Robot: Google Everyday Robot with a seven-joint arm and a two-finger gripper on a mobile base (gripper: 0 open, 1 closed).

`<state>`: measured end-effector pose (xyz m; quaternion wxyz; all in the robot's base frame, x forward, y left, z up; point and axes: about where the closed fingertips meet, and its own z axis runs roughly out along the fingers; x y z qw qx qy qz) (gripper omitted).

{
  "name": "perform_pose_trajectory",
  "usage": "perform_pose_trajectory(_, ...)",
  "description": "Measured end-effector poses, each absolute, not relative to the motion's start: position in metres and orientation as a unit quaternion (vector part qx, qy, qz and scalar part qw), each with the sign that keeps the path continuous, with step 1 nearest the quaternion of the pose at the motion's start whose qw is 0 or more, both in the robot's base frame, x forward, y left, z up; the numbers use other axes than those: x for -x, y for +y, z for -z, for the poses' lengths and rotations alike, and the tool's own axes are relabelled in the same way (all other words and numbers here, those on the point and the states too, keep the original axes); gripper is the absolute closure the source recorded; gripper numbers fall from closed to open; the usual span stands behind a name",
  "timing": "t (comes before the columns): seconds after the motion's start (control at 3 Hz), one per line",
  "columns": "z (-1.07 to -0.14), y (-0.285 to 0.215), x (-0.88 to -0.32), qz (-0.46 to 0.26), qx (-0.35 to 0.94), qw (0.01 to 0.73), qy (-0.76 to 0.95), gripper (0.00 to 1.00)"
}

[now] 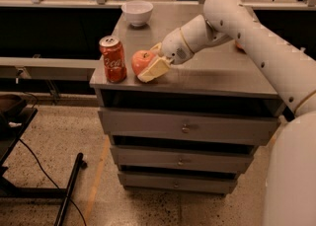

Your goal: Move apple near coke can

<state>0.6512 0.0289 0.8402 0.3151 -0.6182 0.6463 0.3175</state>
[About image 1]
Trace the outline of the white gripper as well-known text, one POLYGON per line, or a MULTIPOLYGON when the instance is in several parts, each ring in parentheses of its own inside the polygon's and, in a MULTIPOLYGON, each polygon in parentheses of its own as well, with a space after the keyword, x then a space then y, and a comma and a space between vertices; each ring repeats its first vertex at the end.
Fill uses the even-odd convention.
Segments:
POLYGON ((176 28, 170 32, 164 37, 162 42, 158 42, 150 50, 159 56, 155 56, 137 75, 137 78, 144 83, 166 74, 171 68, 170 61, 174 65, 180 65, 194 56, 180 28, 176 28))

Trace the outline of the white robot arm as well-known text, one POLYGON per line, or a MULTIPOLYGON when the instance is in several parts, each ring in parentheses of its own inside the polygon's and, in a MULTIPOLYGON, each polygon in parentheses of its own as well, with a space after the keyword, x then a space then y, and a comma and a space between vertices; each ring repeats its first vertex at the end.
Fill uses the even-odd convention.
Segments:
POLYGON ((235 41, 252 60, 259 79, 294 115, 276 136, 265 184, 261 226, 316 226, 316 62, 276 35, 241 0, 205 0, 202 13, 148 50, 134 69, 144 83, 201 50, 235 41))

